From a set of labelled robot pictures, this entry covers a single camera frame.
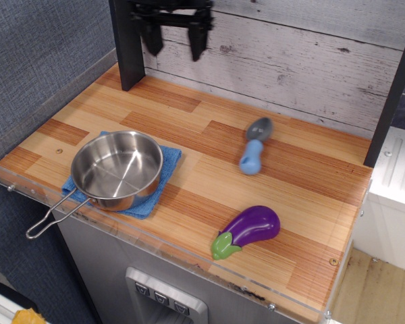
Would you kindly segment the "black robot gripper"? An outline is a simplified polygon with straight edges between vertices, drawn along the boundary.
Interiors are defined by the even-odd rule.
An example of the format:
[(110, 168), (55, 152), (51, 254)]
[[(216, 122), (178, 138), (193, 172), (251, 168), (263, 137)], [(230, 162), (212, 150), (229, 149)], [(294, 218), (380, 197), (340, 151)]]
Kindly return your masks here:
[(213, 28), (212, 1), (128, 1), (131, 17), (139, 22), (141, 37), (150, 54), (163, 48), (160, 26), (188, 28), (192, 60), (198, 61), (207, 48)]

